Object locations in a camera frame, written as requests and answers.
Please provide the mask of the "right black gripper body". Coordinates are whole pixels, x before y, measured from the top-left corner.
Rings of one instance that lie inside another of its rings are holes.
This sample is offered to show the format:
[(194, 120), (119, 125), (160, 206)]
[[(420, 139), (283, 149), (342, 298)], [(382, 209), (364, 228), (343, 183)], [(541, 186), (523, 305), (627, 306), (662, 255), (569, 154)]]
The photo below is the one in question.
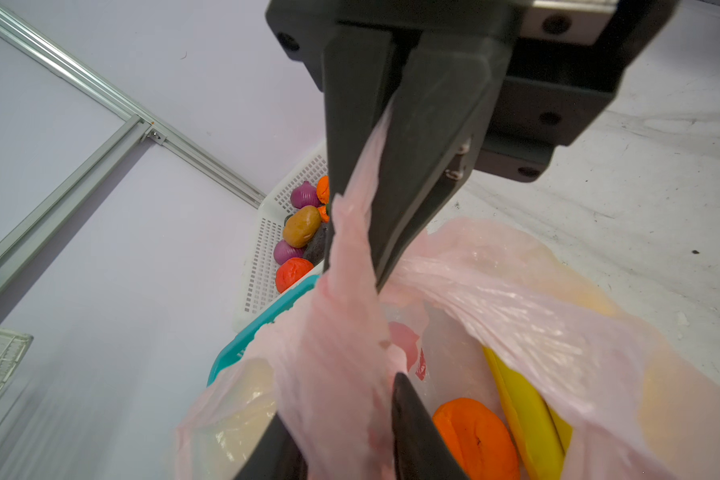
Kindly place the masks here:
[(532, 182), (613, 101), (675, 10), (673, 1), (273, 1), (265, 18), (322, 93), (322, 53), (340, 25), (407, 30), (410, 53), (428, 32), (512, 38), (472, 171)]

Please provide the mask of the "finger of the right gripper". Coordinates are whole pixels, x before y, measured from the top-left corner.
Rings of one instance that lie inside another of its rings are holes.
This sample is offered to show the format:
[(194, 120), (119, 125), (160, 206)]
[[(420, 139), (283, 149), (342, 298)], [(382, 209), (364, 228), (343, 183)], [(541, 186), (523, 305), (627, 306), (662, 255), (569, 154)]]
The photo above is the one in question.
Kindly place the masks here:
[(510, 37), (421, 36), (390, 101), (369, 241), (383, 288), (410, 245), (463, 185), (512, 56)]
[[(328, 171), (333, 199), (344, 197), (366, 142), (399, 87), (411, 50), (401, 29), (340, 25), (322, 53)], [(396, 137), (402, 118), (390, 123), (391, 147), (383, 150), (378, 190), (372, 195), (373, 265), (392, 267), (411, 205), (411, 173)]]

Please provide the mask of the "pink plastic grocery bag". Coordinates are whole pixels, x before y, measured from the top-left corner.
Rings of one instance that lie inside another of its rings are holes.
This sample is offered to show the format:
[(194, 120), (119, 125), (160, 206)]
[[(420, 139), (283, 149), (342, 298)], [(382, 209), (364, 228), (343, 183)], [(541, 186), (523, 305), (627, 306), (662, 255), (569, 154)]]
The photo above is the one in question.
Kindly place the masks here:
[(308, 478), (396, 479), (397, 373), (431, 419), (458, 398), (485, 405), (528, 475), (487, 347), (573, 428), (560, 479), (720, 479), (720, 386), (530, 235), (451, 220), (376, 287), (369, 226), (390, 110), (334, 205), (328, 270), (194, 402), (175, 476), (234, 479), (278, 414)]

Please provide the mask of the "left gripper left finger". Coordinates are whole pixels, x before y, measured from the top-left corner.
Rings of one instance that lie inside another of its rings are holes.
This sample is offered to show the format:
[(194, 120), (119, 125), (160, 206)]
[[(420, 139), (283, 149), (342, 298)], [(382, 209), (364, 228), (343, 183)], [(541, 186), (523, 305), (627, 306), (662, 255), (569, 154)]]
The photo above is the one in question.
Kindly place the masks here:
[(303, 480), (307, 463), (278, 414), (265, 429), (235, 480)]

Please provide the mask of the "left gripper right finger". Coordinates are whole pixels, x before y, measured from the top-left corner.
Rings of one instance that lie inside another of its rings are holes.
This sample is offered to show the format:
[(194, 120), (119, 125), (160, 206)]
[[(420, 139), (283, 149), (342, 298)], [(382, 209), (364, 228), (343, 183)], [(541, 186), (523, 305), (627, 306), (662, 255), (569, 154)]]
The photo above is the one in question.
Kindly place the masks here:
[(467, 479), (404, 373), (394, 378), (391, 416), (396, 479)]

